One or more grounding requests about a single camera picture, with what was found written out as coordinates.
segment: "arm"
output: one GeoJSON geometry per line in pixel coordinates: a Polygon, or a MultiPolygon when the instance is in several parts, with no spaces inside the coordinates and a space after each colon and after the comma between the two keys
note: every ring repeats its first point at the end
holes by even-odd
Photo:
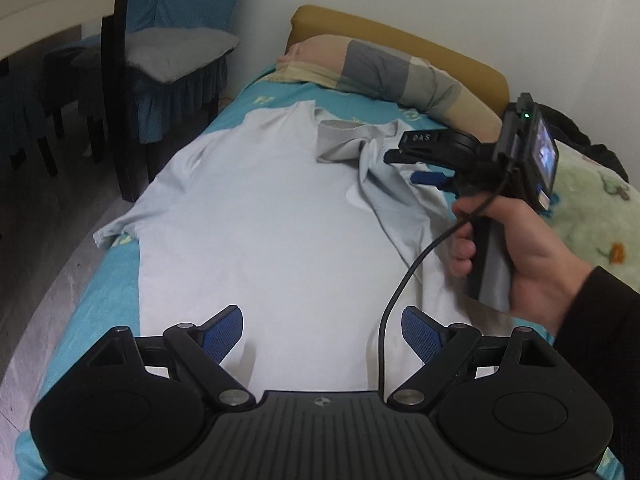
{"type": "MultiPolygon", "coordinates": [[[[458,200],[456,215],[486,196],[458,200]]],[[[514,264],[511,313],[544,326],[554,347],[606,402],[614,420],[610,448],[625,477],[640,478],[640,295],[602,268],[591,269],[524,202],[496,197],[487,216],[504,225],[514,264]]],[[[449,269],[471,271],[470,224],[454,236],[449,269]]]]}

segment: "white wall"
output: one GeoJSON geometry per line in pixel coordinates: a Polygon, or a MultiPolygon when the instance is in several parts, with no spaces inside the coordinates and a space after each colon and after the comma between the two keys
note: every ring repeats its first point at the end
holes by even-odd
{"type": "Polygon", "coordinates": [[[283,52],[289,19],[307,3],[402,28],[497,68],[512,97],[529,91],[624,152],[640,185],[631,158],[640,155],[638,0],[238,0],[232,30],[242,43],[230,63],[231,94],[283,52]],[[631,43],[620,45],[619,36],[631,43]],[[615,116],[613,102],[629,113],[615,116]]]}

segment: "handle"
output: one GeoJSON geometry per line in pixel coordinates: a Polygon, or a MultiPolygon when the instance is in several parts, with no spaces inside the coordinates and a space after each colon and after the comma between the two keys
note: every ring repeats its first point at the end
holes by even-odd
{"type": "Polygon", "coordinates": [[[504,226],[491,218],[477,218],[472,222],[476,256],[471,274],[466,279],[466,293],[470,298],[509,313],[513,262],[507,252],[504,226]]]}

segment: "gray cushion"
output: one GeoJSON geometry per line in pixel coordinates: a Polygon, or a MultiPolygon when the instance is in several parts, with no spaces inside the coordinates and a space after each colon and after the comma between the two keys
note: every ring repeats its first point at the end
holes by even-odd
{"type": "MultiPolygon", "coordinates": [[[[152,27],[127,34],[127,65],[135,67],[161,83],[173,83],[195,70],[228,54],[239,40],[216,28],[152,27]]],[[[89,47],[72,64],[96,68],[100,45],[89,47]]]]}

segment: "black sleeve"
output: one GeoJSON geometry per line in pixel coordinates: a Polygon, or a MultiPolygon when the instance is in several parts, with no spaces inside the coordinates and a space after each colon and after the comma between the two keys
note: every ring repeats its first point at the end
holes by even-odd
{"type": "Polygon", "coordinates": [[[554,344],[613,414],[610,449],[626,480],[640,479],[640,294],[593,270],[554,344]]]}

